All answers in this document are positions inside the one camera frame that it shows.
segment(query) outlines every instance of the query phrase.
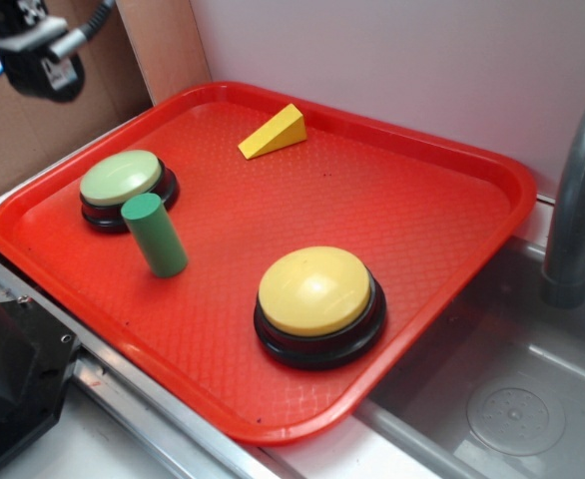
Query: tray rim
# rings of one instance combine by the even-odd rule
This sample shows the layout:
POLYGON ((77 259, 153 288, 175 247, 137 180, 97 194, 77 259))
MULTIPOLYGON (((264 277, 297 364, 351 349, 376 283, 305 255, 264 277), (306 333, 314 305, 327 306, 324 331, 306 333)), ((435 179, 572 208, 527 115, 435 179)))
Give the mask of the tray rim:
MULTIPOLYGON (((148 130, 144 129, 149 120, 161 123, 163 120, 171 119, 183 112, 185 108, 193 108, 212 102, 228 102, 251 108, 255 108, 254 102, 258 102, 260 103, 259 110, 269 114, 276 113, 288 103, 294 103, 303 111, 306 125, 309 127, 380 148, 390 149, 393 142, 401 142, 403 145, 408 143, 411 146, 411 152, 418 152, 419 149, 426 149, 434 153, 445 152, 446 156, 453 155, 459 160, 455 163, 454 168, 450 168, 449 159, 443 161, 442 158, 438 158, 436 155, 432 155, 428 160, 417 159, 491 183, 501 190, 510 202, 510 214, 507 219, 469 256, 462 267, 447 279, 430 301, 405 326, 401 334, 385 347, 375 361, 365 368, 326 410, 311 419, 286 426, 261 426, 242 422, 240 427, 236 428, 220 426, 220 422, 223 424, 227 422, 226 419, 229 413, 229 408, 224 405, 216 405, 217 407, 207 409, 207 414, 203 414, 205 418, 208 416, 209 421, 237 440, 259 445, 285 444, 318 434, 343 419, 352 411, 394 362, 417 340, 420 334, 501 248, 518 225, 528 216, 536 202, 536 186, 530 172, 523 165, 496 153, 259 87, 238 82, 215 82, 187 89, 151 108, 10 196, 0 205, 0 252, 36 280, 53 297, 65 304, 80 320, 82 320, 83 315, 92 315, 92 309, 87 309, 86 306, 81 304, 82 301, 73 300, 65 291, 57 291, 57 281, 54 275, 40 267, 28 257, 26 251, 11 242, 11 226, 34 205, 39 205, 45 201, 48 198, 48 193, 60 190, 68 185, 70 181, 83 175, 87 167, 91 166, 86 164, 84 160, 87 156, 91 156, 95 150, 104 150, 102 152, 104 155, 118 153, 130 144, 127 138, 132 134, 131 132, 135 132, 136 129, 148 132, 148 130), (483 167, 480 175, 473 168, 477 165, 483 167)), ((416 158, 414 154, 410 154, 411 152, 401 153, 416 158)), ((184 377, 178 376, 171 368, 167 369, 159 363, 146 364, 145 367, 140 366, 140 357, 135 357, 135 354, 130 354, 130 351, 122 350, 122 347, 117 344, 113 345, 117 350, 134 360, 138 367, 145 370, 154 380, 157 381, 153 373, 149 372, 147 368, 156 371, 156 368, 160 367, 164 370, 163 375, 165 378, 175 376, 184 381, 184 377)), ((195 398, 198 403, 210 401, 204 391, 196 388, 192 392, 199 397, 195 398)), ((196 405, 189 402, 187 404, 198 411, 196 405)))

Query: sink basin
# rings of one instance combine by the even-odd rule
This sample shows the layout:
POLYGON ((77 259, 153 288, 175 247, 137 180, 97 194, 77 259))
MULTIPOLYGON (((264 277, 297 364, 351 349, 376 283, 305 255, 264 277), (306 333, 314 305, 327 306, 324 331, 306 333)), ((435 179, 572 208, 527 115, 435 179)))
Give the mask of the sink basin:
POLYGON ((539 298, 512 239, 357 412, 442 477, 585 477, 585 304, 539 298))

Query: cardboard box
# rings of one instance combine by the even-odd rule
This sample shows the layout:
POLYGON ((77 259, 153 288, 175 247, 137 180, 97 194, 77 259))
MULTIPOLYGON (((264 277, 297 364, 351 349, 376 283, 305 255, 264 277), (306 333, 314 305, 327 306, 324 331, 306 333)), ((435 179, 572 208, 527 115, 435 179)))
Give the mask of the cardboard box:
MULTIPOLYGON (((97 4, 97 0, 47 0, 49 13, 65 18, 70 28, 87 21, 97 4)), ((190 2, 120 0, 119 5, 102 31, 80 51, 86 83, 74 102, 56 104, 24 97, 5 76, 0 77, 0 196, 151 108, 152 98, 163 100, 181 88, 209 81, 190 2), (127 15, 130 39, 125 28, 127 15), (159 28, 162 24, 170 26, 168 31, 159 28), (171 32, 185 28, 190 33, 176 42, 171 32), (145 47, 151 35, 155 37, 153 48, 162 50, 161 55, 154 56, 153 50, 145 47), (132 43, 140 52, 134 52, 132 43), (182 51, 194 51, 195 56, 187 55, 184 64, 182 51), (167 64, 167 55, 176 58, 173 66, 167 64), (180 70, 181 64, 188 65, 187 74, 183 74, 186 67, 180 70), (158 77, 168 69, 171 75, 164 76, 177 77, 178 81, 158 77), (146 77, 153 77, 151 84, 146 77)))

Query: gray faucet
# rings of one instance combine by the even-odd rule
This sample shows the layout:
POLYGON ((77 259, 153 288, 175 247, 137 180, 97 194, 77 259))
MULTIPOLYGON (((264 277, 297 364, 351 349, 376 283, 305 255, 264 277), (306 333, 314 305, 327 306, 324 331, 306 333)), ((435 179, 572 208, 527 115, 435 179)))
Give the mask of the gray faucet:
POLYGON ((585 300, 585 113, 561 177, 542 278, 548 304, 571 308, 585 300))

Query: red tray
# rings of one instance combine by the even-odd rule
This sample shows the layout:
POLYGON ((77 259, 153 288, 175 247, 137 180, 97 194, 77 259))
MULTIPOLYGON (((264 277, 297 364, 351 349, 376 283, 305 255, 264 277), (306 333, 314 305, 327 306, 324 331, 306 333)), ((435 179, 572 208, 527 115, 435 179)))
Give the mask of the red tray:
POLYGON ((141 369, 235 439, 267 445, 350 412, 524 220, 534 182, 485 151, 255 87, 188 90, 0 207, 0 251, 141 369), (307 141, 246 161, 241 140, 288 103, 307 141), (171 209, 190 263, 154 277, 130 235, 92 231, 79 183, 115 153, 154 152, 177 175, 171 209), (260 279, 284 254, 329 244, 381 283, 387 328, 371 352, 300 371, 262 351, 260 279))

